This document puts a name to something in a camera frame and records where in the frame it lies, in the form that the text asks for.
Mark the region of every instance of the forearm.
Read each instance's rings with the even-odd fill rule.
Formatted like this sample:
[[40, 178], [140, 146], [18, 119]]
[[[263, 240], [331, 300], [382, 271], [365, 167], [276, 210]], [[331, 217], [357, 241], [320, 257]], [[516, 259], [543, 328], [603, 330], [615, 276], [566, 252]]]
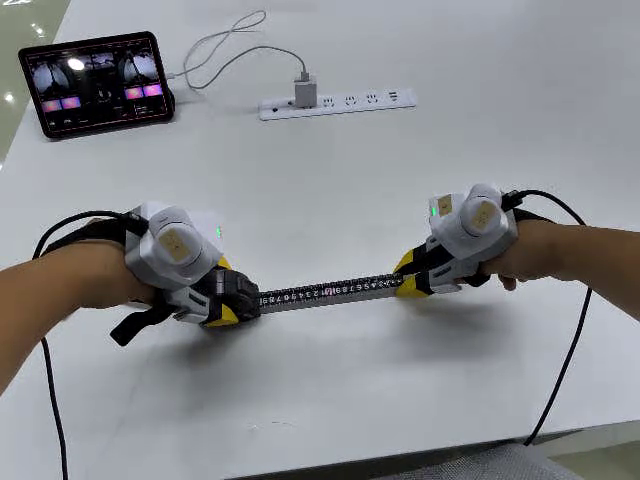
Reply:
[[34, 346], [82, 304], [83, 279], [54, 252], [0, 272], [0, 393]]
[[640, 233], [567, 226], [558, 253], [558, 278], [585, 283], [640, 320]]

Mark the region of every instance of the power strip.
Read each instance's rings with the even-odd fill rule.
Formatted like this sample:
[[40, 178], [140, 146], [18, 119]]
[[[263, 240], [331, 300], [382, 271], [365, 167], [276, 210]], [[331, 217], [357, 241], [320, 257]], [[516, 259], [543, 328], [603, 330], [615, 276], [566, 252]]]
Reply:
[[318, 95], [318, 106], [313, 108], [296, 108], [293, 100], [293, 98], [282, 98], [262, 102], [260, 104], [260, 120], [368, 112], [417, 105], [416, 95], [410, 88], [369, 90], [358, 94]]

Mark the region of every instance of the finger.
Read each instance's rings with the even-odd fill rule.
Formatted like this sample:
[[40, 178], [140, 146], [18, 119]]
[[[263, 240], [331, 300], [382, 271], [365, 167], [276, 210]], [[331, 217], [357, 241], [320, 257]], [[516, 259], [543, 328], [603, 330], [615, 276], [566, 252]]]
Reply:
[[517, 282], [515, 278], [504, 277], [502, 275], [499, 275], [498, 278], [500, 278], [505, 290], [513, 292], [516, 289]]

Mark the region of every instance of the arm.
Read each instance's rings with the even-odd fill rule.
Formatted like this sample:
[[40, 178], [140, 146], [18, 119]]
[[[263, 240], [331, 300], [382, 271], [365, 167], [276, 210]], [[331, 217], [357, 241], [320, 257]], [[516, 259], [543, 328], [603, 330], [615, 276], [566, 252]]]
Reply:
[[531, 220], [518, 237], [483, 273], [499, 274], [507, 290], [516, 280], [578, 280], [640, 320], [640, 233]]
[[82, 307], [152, 296], [126, 268], [122, 249], [108, 242], [70, 245], [0, 272], [0, 393], [60, 320]]

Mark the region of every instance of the wrist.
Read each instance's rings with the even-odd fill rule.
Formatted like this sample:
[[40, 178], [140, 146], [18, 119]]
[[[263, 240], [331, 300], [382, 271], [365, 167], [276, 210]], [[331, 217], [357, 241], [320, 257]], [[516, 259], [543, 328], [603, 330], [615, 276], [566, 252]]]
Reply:
[[73, 310], [84, 307], [88, 292], [95, 288], [96, 279], [91, 274], [87, 262], [77, 258], [75, 249], [61, 248], [47, 254], [39, 261], [46, 263], [47, 269], [54, 273], [54, 281], [59, 285]]
[[577, 236], [582, 227], [574, 225], [555, 225], [556, 233], [552, 240], [554, 256], [553, 277], [558, 280], [579, 280]]

